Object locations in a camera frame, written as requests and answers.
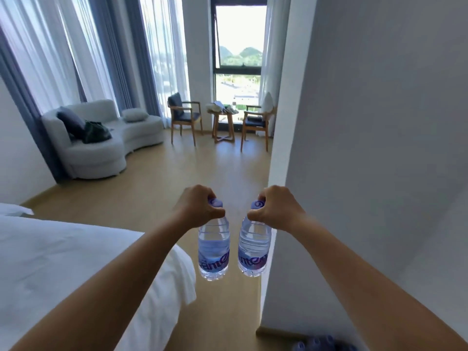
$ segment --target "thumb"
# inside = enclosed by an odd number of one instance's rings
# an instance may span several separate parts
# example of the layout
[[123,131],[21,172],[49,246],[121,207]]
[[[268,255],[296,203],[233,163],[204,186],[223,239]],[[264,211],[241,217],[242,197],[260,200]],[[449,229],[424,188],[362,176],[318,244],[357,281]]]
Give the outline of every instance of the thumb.
[[224,210],[224,208],[211,207],[210,215],[212,219],[223,218],[226,215],[226,211]]
[[254,220],[256,222],[261,222],[261,223],[264,223],[263,221],[264,216],[265,216],[265,207],[260,208],[260,209],[251,209],[247,213],[247,218],[249,218],[249,220]]

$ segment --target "white duvet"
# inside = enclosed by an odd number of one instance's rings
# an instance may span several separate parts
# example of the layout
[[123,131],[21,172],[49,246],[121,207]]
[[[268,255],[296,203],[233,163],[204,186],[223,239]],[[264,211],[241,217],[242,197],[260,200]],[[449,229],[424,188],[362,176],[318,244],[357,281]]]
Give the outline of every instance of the white duvet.
[[[13,346],[141,234],[95,225],[0,217],[0,350]],[[163,350],[181,306],[195,298],[192,260],[176,245],[116,350]]]

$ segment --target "white sheer curtain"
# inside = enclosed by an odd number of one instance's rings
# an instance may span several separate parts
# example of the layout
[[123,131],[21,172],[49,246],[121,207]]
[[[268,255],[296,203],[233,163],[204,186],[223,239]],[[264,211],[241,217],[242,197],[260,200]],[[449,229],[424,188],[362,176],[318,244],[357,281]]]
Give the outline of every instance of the white sheer curtain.
[[[291,0],[267,1],[259,105],[262,105],[267,92],[272,94],[275,106],[278,105],[290,4]],[[276,117],[273,116],[268,126],[270,136],[274,133],[275,122]]]
[[81,102],[60,15],[50,0],[0,0],[0,23],[42,113]]
[[167,98],[179,92],[190,100],[182,0],[140,0],[153,78],[165,126],[171,114]]
[[56,0],[87,101],[117,105],[88,0]]

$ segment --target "bottle label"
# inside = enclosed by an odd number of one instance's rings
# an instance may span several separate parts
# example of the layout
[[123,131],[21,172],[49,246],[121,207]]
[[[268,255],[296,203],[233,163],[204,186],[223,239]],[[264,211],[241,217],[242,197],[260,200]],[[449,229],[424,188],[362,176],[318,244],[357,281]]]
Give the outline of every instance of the bottle label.
[[268,253],[263,255],[262,257],[250,257],[246,255],[241,249],[237,253],[239,257],[239,262],[248,270],[258,270],[261,269],[266,264],[266,260],[268,259]]
[[229,263],[229,250],[221,257],[206,258],[198,251],[198,265],[206,272],[216,273],[226,268]]

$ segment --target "green bag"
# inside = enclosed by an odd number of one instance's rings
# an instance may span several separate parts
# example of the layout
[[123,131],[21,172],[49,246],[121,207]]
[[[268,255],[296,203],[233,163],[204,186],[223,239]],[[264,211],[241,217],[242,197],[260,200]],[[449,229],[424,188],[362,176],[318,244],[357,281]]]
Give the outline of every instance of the green bag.
[[105,142],[112,138],[110,130],[101,122],[86,121],[83,142],[85,144]]

